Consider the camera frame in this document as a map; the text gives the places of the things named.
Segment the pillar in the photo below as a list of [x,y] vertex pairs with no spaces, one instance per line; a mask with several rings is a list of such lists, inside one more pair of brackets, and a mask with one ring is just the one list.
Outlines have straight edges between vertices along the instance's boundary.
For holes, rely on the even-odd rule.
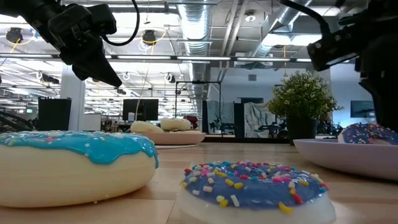
[[63,65],[60,98],[71,98],[69,131],[82,131],[85,111],[86,83],[78,79],[72,66]]

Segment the plate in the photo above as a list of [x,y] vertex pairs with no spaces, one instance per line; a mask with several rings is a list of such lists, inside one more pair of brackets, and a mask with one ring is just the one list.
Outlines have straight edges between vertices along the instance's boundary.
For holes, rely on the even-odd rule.
[[181,145],[181,146],[156,146],[156,149],[183,149],[186,147],[197,147],[199,145]]
[[200,134],[170,134],[170,133],[137,133],[141,134],[160,146],[181,146],[201,143],[206,137],[205,133]]
[[336,139],[294,140],[311,162],[342,172],[398,181],[398,146],[343,144]]

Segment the ceiling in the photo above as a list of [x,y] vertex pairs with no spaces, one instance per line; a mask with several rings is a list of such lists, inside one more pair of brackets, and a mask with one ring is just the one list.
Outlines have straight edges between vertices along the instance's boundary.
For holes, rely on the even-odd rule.
[[[89,0],[65,0],[64,3],[79,3],[83,5],[97,4],[101,2],[109,3],[111,6],[115,3],[130,4],[130,1],[89,1]],[[336,24],[339,17],[342,15],[352,14],[362,10],[366,5],[367,0],[360,1],[347,1],[345,6],[341,9],[331,7],[335,1],[332,0],[313,0],[310,7],[327,18],[331,24]],[[162,7],[163,1],[137,1],[140,7]],[[226,32],[226,25],[232,19],[231,8],[233,0],[222,0],[218,4],[212,5],[210,8],[210,35],[208,39],[203,40],[209,43],[208,55],[221,55],[224,36]],[[170,3],[169,7],[172,12],[176,12],[175,4]],[[234,26],[239,17],[238,6],[237,14],[234,15]],[[248,22],[242,20],[238,30],[236,41],[234,42],[231,54],[235,53],[248,53],[253,51],[264,38],[262,34],[262,25],[267,15],[278,13],[280,6],[277,1],[273,0],[256,0],[248,1],[246,12],[248,10],[254,11],[256,19]],[[118,31],[110,36],[114,42],[122,42],[129,38],[134,31],[136,23],[136,14],[127,12],[128,9],[122,9],[124,12],[115,12],[114,16],[117,20]],[[154,54],[154,55],[185,55],[186,50],[184,46],[183,30],[181,28],[181,18],[178,14],[174,13],[147,13],[141,11],[141,23],[137,37],[129,45],[124,47],[115,47],[104,43],[105,52],[109,55],[139,55],[139,54]],[[6,40],[6,32],[11,27],[22,28],[22,35],[24,36],[24,45],[14,46]],[[141,42],[141,35],[145,30],[155,30],[155,35],[159,40],[153,48],[146,46]],[[289,38],[302,34],[318,34],[318,26],[308,16],[301,15],[295,22],[294,28],[289,33]],[[14,54],[57,54],[58,52],[48,43],[43,41],[40,37],[35,37],[32,33],[30,25],[21,17],[12,18],[7,16],[0,16],[0,53]],[[307,58],[306,49],[304,46],[286,45],[282,48],[272,48],[269,52],[274,57],[300,57]],[[58,97],[60,85],[43,82],[40,77],[42,74],[49,75],[62,82],[63,63],[59,60],[28,60],[17,58],[0,58],[0,74],[2,78],[2,85],[15,85],[23,88],[2,88],[0,91],[1,98],[8,98],[8,100],[0,100],[0,107],[9,108],[15,105],[37,106],[35,99],[37,96],[51,96]],[[297,67],[307,67],[306,65],[297,65]],[[111,62],[120,79],[123,81],[122,89],[125,89],[126,94],[117,94],[111,86],[101,83],[93,82],[92,79],[86,81],[86,110],[87,111],[102,111],[107,114],[118,114],[121,111],[122,99],[125,97],[158,97],[163,100],[167,98],[162,104],[162,116],[172,116],[174,111],[171,101],[174,100],[173,90],[175,84],[169,83],[167,79],[173,75],[176,80],[191,81],[190,64],[189,63],[142,63],[142,62]],[[271,67],[278,70],[284,66],[284,63],[274,63]],[[242,68],[229,68],[227,75],[239,74]],[[254,73],[262,74],[267,73],[268,69],[261,71],[254,71]],[[218,74],[218,69],[212,68],[210,70],[211,78]],[[243,85],[250,85],[247,77],[236,78],[244,82]],[[196,114],[198,112],[198,103],[192,98],[194,95],[191,91],[190,84],[185,86],[187,91],[182,90],[179,101],[184,100],[181,105],[183,109],[179,108],[178,113]],[[109,99],[115,99],[116,103],[110,103]]]

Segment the wooden table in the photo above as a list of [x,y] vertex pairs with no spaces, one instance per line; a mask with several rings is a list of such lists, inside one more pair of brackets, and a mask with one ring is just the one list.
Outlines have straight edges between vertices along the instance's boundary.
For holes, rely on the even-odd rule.
[[338,224],[398,223],[398,184],[316,166],[288,145],[202,144],[196,148],[159,150],[159,159],[160,167],[153,179],[131,194],[97,204],[38,209],[0,208],[0,223],[182,224],[175,197],[180,190],[178,184],[182,180],[183,169],[202,162],[238,160],[280,162],[319,174],[330,188]]

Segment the blue frosted donut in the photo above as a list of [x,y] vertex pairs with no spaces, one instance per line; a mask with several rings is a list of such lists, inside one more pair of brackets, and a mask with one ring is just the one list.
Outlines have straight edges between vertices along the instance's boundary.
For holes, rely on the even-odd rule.
[[185,169],[182,186],[190,194],[221,207],[280,208],[287,213],[328,190],[316,174],[266,162],[200,164]]
[[353,144],[373,144],[375,139],[389,144],[398,144],[398,134],[377,124],[352,124],[339,135],[339,142]]
[[64,149],[87,156],[94,164],[111,164],[119,156],[144,152],[155,157],[156,149],[151,140],[139,134],[109,134],[77,131],[23,131],[0,134],[4,146],[30,146],[38,149]]

